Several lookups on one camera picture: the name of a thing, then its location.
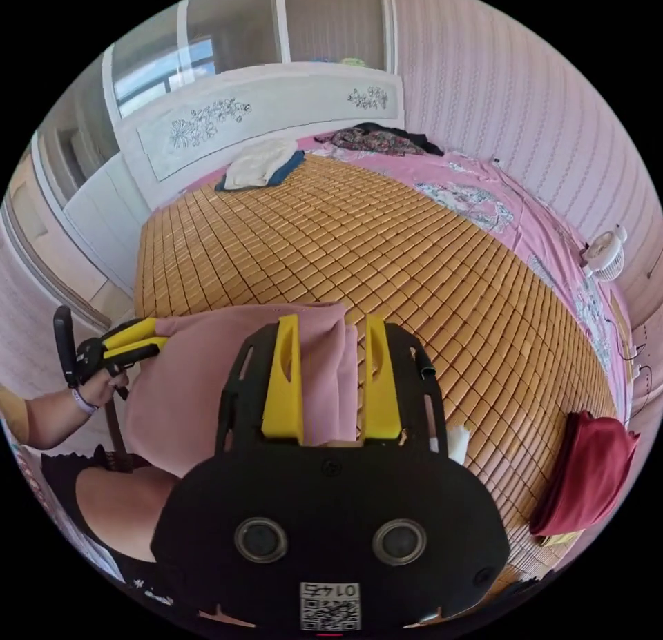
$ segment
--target white fan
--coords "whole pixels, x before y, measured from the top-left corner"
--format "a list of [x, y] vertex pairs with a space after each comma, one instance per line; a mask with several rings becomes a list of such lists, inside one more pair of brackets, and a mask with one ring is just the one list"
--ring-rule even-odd
[[613, 281], [624, 269], [624, 247], [626, 229], [617, 224], [614, 231], [599, 235], [592, 244], [580, 252], [580, 267], [585, 276], [597, 281]]

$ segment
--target white headboard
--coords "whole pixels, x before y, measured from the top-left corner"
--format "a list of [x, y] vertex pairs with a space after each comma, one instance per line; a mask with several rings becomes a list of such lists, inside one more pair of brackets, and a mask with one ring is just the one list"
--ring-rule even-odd
[[123, 119], [115, 134], [151, 209], [228, 164], [247, 144], [359, 122], [404, 127], [401, 78], [323, 62], [248, 67], [207, 77]]

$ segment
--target red cloth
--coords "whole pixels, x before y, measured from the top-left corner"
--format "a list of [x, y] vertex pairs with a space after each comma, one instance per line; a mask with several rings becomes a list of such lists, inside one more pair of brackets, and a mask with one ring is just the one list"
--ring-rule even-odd
[[615, 508], [639, 437], [617, 419], [570, 413], [550, 483], [530, 518], [530, 532], [566, 534], [605, 518]]

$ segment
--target blue towel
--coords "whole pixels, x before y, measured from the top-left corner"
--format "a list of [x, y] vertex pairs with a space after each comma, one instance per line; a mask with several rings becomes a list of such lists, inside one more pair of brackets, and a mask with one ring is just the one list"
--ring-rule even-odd
[[[267, 186], [278, 186], [285, 180], [292, 171], [304, 161], [304, 150], [297, 150], [280, 168], [274, 171], [274, 174], [267, 181]], [[214, 187], [214, 191], [225, 191], [226, 176], [221, 178], [221, 182]]]

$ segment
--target black cloth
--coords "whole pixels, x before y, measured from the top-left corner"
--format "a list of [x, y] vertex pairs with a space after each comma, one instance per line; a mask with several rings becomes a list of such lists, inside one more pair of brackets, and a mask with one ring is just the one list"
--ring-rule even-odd
[[[134, 468], [146, 467], [150, 465], [146, 460], [131, 454]], [[173, 600], [170, 592], [170, 586], [164, 580], [160, 568], [154, 562], [144, 562], [139, 559], [129, 557], [109, 545], [105, 544], [90, 529], [85, 518], [81, 513], [78, 501], [76, 499], [76, 480], [78, 475], [90, 467], [103, 467], [109, 471], [115, 471], [115, 457], [112, 452], [104, 451], [99, 445], [91, 458], [79, 456], [78, 454], [66, 454], [60, 456], [41, 456], [41, 471], [44, 474], [47, 484], [50, 486], [57, 500], [74, 523], [74, 525], [89, 539], [106, 548], [113, 560], [117, 564], [119, 572], [132, 594], [138, 594], [138, 597], [144, 597], [145, 604], [150, 608], [172, 608], [173, 611], [185, 613], [186, 616], [197, 616], [198, 611], [188, 608]]]
[[355, 129], [361, 129], [365, 134], [368, 134], [372, 131], [388, 131], [396, 136], [401, 138], [407, 138], [418, 148], [421, 148], [424, 152], [427, 152], [429, 155], [438, 155], [442, 157], [444, 152], [437, 146], [435, 143], [431, 143], [425, 134], [411, 134], [410, 132], [405, 131], [404, 129], [397, 129], [393, 127], [383, 127], [381, 124], [375, 122], [362, 122], [361, 124], [356, 124]]

